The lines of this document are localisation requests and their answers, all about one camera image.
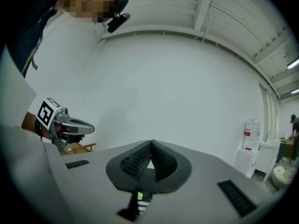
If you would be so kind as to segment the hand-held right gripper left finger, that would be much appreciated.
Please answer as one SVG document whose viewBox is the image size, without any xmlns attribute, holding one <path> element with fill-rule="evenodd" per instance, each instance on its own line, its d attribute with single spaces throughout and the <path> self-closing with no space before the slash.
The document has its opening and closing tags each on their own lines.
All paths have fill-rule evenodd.
<svg viewBox="0 0 299 224">
<path fill-rule="evenodd" d="M 51 171 L 63 198 L 71 211 L 74 224 L 128 224 L 130 221 L 118 215 L 129 207 L 130 200 L 137 204 L 137 216 L 150 205 L 150 197 L 139 191 L 132 194 L 118 190 L 106 174 L 106 165 L 140 142 L 83 154 L 61 155 L 57 147 L 45 143 L 45 151 Z"/>
</svg>

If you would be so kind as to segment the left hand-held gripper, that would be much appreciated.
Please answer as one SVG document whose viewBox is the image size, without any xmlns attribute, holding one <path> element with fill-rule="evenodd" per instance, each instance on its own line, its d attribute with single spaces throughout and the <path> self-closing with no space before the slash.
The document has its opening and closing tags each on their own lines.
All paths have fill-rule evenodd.
<svg viewBox="0 0 299 224">
<path fill-rule="evenodd" d="M 57 135 L 55 124 L 60 125 L 69 118 L 68 109 L 63 108 L 52 98 L 45 98 L 37 113 L 36 119 L 45 127 L 47 134 L 59 152 L 63 152 L 67 143 L 67 138 Z M 91 134 L 95 128 L 88 122 L 76 118 L 69 118 L 69 128 L 71 134 Z"/>
</svg>

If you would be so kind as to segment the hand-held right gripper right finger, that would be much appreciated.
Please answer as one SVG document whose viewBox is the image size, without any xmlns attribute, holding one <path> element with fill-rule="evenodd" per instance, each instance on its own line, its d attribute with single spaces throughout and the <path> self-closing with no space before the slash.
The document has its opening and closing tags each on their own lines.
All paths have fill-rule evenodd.
<svg viewBox="0 0 299 224">
<path fill-rule="evenodd" d="M 239 214 L 218 186 L 224 180 L 232 181 L 256 206 L 265 204 L 271 197 L 253 180 L 216 156 L 167 142 L 161 144 L 185 156 L 192 165 L 192 173 L 176 192 L 153 196 L 140 216 L 142 224 L 237 223 Z"/>
</svg>

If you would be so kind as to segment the person's left hand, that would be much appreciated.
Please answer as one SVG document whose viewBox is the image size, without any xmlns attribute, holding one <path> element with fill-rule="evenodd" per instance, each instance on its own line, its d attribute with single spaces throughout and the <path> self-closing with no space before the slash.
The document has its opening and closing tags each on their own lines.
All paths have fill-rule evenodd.
<svg viewBox="0 0 299 224">
<path fill-rule="evenodd" d="M 67 143 L 79 143 L 85 138 L 85 134 L 83 135 L 71 135 L 69 134 L 71 132 L 71 128 L 68 126 L 62 126 L 62 125 L 55 125 L 55 130 L 57 137 L 60 140 L 66 141 Z"/>
</svg>

